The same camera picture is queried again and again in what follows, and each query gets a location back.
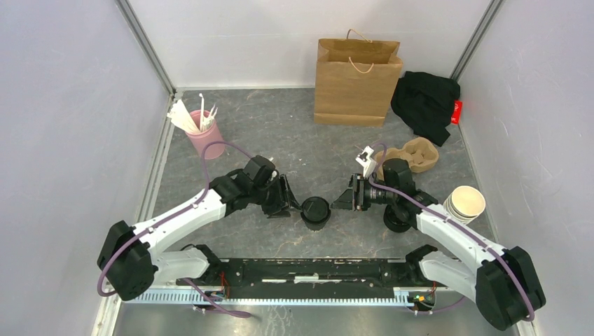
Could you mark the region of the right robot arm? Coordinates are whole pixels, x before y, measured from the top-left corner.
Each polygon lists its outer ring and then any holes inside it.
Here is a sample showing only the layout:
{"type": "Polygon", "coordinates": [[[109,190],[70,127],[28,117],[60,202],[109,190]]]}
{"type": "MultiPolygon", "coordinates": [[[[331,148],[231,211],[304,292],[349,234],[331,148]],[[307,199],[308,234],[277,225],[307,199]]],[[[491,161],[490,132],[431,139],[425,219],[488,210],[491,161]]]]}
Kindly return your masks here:
{"type": "Polygon", "coordinates": [[[455,220],[443,204],[418,189],[408,163],[385,160],[382,178],[367,151],[356,161],[363,173],[353,174],[347,190],[332,203],[334,209],[366,211],[385,207],[383,222],[392,232],[413,228],[438,241],[454,256],[424,245],[406,256],[405,278],[414,286],[427,281],[443,284],[474,302],[494,328],[506,330],[517,322],[532,321],[546,304],[546,296],[529,253],[506,248],[455,220]]]}

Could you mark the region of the black cup lid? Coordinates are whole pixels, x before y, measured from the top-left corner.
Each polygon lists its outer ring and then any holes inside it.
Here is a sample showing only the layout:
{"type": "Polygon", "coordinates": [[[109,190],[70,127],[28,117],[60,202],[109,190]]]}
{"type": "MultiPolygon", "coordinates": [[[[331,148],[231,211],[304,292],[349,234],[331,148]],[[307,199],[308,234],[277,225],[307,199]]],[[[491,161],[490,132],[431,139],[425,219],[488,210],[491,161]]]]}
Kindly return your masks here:
{"type": "Polygon", "coordinates": [[[301,204],[301,214],[314,221],[321,220],[327,216],[330,218],[330,204],[323,197],[309,197],[301,204]]]}

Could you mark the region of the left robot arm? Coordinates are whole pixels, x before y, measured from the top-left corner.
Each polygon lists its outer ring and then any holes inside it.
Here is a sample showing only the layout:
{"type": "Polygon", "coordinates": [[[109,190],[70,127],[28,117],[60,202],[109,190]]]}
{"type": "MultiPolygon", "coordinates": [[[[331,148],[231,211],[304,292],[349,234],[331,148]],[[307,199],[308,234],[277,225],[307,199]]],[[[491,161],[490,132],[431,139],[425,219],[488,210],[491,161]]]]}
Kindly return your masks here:
{"type": "Polygon", "coordinates": [[[168,248],[206,224],[225,218],[248,205],[260,206],[267,218],[283,218],[300,204],[286,176],[267,158],[257,155],[242,169],[210,181],[188,201],[144,222],[128,225],[120,220],[107,233],[97,265],[97,291],[129,301],[155,282],[182,278],[214,284],[220,267],[198,248],[169,252],[168,248]]]}

